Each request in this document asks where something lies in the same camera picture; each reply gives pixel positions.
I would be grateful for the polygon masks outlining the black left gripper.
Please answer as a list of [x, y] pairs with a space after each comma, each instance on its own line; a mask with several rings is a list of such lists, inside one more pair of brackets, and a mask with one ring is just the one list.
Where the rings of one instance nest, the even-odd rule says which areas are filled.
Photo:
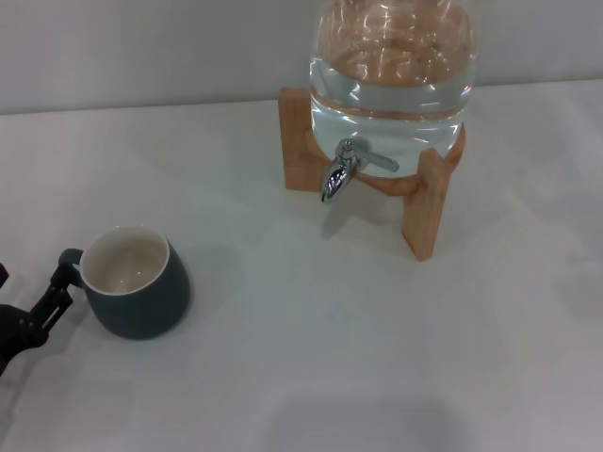
[[[0, 287], [8, 277], [6, 268], [0, 264]], [[74, 268], [59, 265], [48, 288], [30, 311], [1, 305], [1, 373], [18, 354], [46, 343], [50, 330], [73, 303], [68, 293], [73, 281]]]

